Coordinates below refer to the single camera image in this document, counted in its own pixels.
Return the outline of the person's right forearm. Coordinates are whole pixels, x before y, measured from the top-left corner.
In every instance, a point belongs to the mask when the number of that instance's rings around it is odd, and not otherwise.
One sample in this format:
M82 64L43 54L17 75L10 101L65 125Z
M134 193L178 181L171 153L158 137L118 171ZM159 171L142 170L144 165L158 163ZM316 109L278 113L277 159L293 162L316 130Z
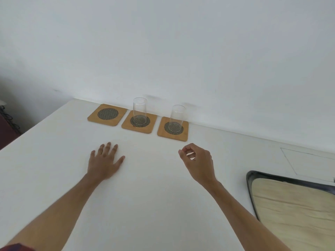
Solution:
M245 251L291 251L243 207L216 178L199 183L211 194Z

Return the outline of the person's left forearm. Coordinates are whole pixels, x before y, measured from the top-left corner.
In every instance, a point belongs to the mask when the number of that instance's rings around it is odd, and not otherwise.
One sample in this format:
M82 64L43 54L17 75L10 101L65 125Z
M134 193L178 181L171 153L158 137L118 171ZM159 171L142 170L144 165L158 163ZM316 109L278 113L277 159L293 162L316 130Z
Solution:
M62 251L86 202L100 183L85 175L6 245L20 243L35 251Z

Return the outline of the short clear drinking glass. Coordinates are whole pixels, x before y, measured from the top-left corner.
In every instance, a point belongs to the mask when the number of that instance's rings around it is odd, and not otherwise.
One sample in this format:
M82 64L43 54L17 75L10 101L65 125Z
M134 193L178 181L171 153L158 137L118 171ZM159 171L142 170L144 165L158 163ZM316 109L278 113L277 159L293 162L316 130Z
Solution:
M182 129L186 108L183 105L174 105L170 115L169 129L172 132L179 132Z

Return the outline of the person's right hand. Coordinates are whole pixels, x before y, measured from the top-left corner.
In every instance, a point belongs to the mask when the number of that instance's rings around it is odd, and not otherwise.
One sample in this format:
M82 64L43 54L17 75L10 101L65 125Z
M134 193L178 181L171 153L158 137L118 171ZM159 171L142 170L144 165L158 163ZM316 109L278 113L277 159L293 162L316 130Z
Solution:
M194 143L190 143L179 151L184 151L191 159L187 167L192 178L205 189L211 189L217 183L213 160L210 152Z

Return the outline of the black-rimmed wooden tray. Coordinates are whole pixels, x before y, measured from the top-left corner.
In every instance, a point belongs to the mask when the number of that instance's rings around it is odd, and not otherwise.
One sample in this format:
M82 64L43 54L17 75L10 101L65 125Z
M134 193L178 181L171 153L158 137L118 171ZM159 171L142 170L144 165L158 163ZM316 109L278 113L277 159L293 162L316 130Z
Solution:
M246 181L257 219L291 251L335 251L335 186L259 171Z

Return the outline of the tall clear drinking glass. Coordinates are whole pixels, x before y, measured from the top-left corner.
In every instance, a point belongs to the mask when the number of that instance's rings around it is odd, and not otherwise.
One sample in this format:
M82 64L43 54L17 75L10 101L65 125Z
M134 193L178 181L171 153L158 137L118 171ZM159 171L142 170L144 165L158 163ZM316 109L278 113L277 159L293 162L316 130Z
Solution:
M147 100L137 97L133 100L133 122L136 127L141 127L147 120Z

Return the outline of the red sleeve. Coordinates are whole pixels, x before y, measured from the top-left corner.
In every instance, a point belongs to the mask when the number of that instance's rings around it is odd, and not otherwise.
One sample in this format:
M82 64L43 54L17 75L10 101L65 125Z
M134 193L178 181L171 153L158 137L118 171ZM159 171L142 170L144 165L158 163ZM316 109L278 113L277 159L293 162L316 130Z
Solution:
M6 245L0 248L0 251L35 251L35 250L25 245L22 245L20 243L16 243L16 244L11 244L11 245Z

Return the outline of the person's left hand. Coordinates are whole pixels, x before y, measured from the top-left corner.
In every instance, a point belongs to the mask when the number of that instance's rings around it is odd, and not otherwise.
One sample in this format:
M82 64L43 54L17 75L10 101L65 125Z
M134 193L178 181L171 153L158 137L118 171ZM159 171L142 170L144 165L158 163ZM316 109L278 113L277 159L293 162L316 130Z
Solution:
M102 182L111 178L118 170L114 170L115 155L118 150L118 144L112 146L108 155L104 155L104 147L106 144L100 145L95 152L95 158L92 162L88 162L87 173L88 178L95 182Z

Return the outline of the square wooden coaster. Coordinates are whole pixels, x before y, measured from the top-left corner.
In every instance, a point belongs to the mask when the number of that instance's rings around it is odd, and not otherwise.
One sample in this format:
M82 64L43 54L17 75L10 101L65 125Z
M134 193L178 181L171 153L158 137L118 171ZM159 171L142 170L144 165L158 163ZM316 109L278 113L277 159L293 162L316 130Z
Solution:
M113 105L101 104L87 118L89 122L94 122L106 126L117 126L127 112L126 108Z
M186 142L188 140L189 134L189 122L183 121L182 127L179 131L171 131L169 129L170 118L162 117L160 125L158 127L157 135L160 137L174 139L182 142Z
M149 113L134 113L130 111L121 127L126 130L136 131L144 134L150 134L153 131L157 115Z

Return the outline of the maroon furniture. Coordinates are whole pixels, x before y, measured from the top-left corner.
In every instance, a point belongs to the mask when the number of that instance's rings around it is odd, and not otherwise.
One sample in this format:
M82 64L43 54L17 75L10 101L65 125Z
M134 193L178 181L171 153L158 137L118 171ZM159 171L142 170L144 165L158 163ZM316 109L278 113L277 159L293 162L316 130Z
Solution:
M22 135L20 127L13 122L13 117L0 106L0 150Z

